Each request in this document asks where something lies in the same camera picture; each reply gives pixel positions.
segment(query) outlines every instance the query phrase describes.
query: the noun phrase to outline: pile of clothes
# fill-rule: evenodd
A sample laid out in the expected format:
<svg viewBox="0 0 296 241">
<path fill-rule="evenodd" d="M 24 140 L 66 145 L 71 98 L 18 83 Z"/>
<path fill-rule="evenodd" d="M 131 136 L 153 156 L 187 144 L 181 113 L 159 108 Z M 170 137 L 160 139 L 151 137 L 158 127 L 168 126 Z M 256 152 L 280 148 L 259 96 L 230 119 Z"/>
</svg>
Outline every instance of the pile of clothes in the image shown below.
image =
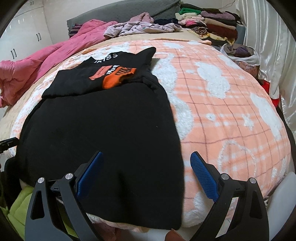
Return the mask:
<svg viewBox="0 0 296 241">
<path fill-rule="evenodd" d="M 234 44 L 234 45 L 226 44 L 223 46 L 223 49 L 228 56 L 233 56 L 238 58 L 247 58 L 254 55 L 254 50 L 252 48 L 241 45 L 241 44 Z"/>
<path fill-rule="evenodd" d="M 200 8 L 191 4 L 182 4 L 176 13 L 178 23 L 189 28 L 203 40 L 210 40 L 213 46 L 233 45 L 237 40 L 237 24 L 240 17 L 231 12 L 221 12 L 215 8 Z"/>
<path fill-rule="evenodd" d="M 138 16 L 132 17 L 125 23 L 118 23 L 108 27 L 104 36 L 114 38 L 132 34 L 172 33 L 181 30 L 182 28 L 178 24 L 178 20 L 175 18 L 154 21 L 149 13 L 144 12 Z"/>
</svg>

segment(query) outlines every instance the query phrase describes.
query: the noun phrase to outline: metal screw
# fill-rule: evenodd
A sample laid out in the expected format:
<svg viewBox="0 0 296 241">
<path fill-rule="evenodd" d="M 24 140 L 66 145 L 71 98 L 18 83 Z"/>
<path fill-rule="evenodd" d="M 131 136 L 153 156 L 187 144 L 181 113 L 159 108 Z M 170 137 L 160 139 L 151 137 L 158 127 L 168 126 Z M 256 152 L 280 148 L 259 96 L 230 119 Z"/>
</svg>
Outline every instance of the metal screw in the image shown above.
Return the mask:
<svg viewBox="0 0 296 241">
<path fill-rule="evenodd" d="M 252 177 L 251 177 L 251 178 L 250 178 L 250 182 L 253 183 L 253 184 L 255 184 L 257 181 L 256 181 L 255 178 L 252 178 Z"/>
<path fill-rule="evenodd" d="M 66 174 L 65 177 L 66 177 L 67 180 L 70 180 L 73 177 L 73 174 L 72 173 L 68 173 L 68 174 Z"/>
<path fill-rule="evenodd" d="M 229 179 L 229 176 L 227 175 L 227 174 L 222 174 L 221 175 L 221 178 L 223 179 L 223 180 L 228 180 Z"/>
<path fill-rule="evenodd" d="M 39 178 L 39 179 L 38 179 L 38 182 L 39 182 L 39 183 L 43 183 L 43 182 L 44 182 L 44 177 Z"/>
</svg>

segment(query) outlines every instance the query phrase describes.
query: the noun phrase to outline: orange patch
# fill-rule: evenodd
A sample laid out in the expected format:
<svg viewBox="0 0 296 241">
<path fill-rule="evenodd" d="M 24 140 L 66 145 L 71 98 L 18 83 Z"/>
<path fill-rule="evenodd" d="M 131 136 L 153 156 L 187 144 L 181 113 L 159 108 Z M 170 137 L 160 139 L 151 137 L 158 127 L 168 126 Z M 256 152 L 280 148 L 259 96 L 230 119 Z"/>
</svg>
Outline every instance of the orange patch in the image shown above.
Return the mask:
<svg viewBox="0 0 296 241">
<path fill-rule="evenodd" d="M 100 77 L 104 76 L 111 67 L 112 67 L 112 65 L 103 66 L 93 76 L 91 76 L 89 78 L 91 80 L 95 80 L 97 78 L 100 78 Z"/>
<path fill-rule="evenodd" d="M 107 75 L 103 80 L 103 89 L 110 89 L 122 83 L 125 79 L 135 73 L 137 69 L 118 67 L 114 72 Z"/>
</svg>

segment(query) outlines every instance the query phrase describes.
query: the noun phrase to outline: white satin curtain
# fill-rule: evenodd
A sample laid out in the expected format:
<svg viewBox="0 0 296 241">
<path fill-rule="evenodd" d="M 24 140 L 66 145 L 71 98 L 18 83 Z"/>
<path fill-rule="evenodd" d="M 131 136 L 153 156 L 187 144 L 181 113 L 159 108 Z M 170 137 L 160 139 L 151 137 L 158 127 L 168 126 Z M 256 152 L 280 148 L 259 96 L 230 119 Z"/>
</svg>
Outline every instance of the white satin curtain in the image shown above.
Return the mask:
<svg viewBox="0 0 296 241">
<path fill-rule="evenodd" d="M 286 122 L 296 138 L 296 43 L 288 27 L 266 0 L 236 0 L 247 26 L 244 44 L 260 55 L 259 78 L 270 85 L 270 97 L 282 96 Z"/>
</svg>

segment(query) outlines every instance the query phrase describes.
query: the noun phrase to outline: gray pillow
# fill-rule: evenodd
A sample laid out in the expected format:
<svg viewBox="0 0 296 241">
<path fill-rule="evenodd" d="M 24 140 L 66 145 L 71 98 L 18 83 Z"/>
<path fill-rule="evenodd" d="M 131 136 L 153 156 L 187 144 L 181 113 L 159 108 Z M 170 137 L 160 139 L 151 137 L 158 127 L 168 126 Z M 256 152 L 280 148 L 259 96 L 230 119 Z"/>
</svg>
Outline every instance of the gray pillow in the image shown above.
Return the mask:
<svg viewBox="0 0 296 241">
<path fill-rule="evenodd" d="M 117 21 L 124 23 L 131 17 L 148 12 L 152 18 L 174 18 L 180 11 L 181 0 L 125 0 L 111 3 L 85 12 L 67 21 L 68 30 L 71 31 L 74 24 L 83 24 L 91 19 L 99 19 L 105 22 Z"/>
</svg>

